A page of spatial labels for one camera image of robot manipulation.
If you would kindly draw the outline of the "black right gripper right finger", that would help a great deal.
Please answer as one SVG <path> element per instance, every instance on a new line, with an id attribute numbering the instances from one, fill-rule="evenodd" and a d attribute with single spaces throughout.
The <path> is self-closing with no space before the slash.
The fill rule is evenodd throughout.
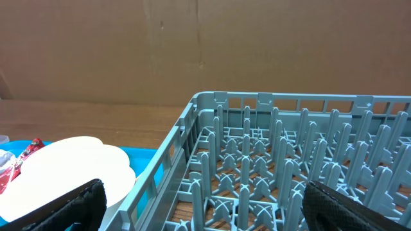
<path id="1" fill-rule="evenodd" d="M 306 184 L 301 210 L 310 231 L 410 231 L 315 180 Z"/>

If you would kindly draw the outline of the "red snack wrapper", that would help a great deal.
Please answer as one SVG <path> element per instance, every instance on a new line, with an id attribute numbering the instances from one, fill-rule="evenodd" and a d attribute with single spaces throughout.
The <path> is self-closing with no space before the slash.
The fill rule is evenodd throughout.
<path id="1" fill-rule="evenodd" d="M 26 147 L 26 149 L 16 157 L 13 164 L 1 174 L 1 193 L 7 188 L 7 185 L 17 178 L 21 173 L 22 164 L 25 160 L 32 154 L 34 154 L 39 149 L 43 148 L 45 144 L 41 139 L 33 139 L 30 145 Z"/>

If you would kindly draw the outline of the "foil ball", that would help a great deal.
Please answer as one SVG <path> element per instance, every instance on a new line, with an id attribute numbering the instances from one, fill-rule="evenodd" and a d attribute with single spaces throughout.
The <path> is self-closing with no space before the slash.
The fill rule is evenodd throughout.
<path id="1" fill-rule="evenodd" d="M 4 173 L 15 161 L 16 157 L 12 152 L 0 150 L 0 174 Z"/>

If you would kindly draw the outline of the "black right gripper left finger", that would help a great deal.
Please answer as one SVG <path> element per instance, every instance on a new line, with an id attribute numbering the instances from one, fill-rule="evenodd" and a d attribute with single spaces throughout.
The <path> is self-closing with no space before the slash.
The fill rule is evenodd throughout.
<path id="1" fill-rule="evenodd" d="M 1 226 L 1 231 L 98 231 L 106 209 L 104 184 L 95 178 Z"/>

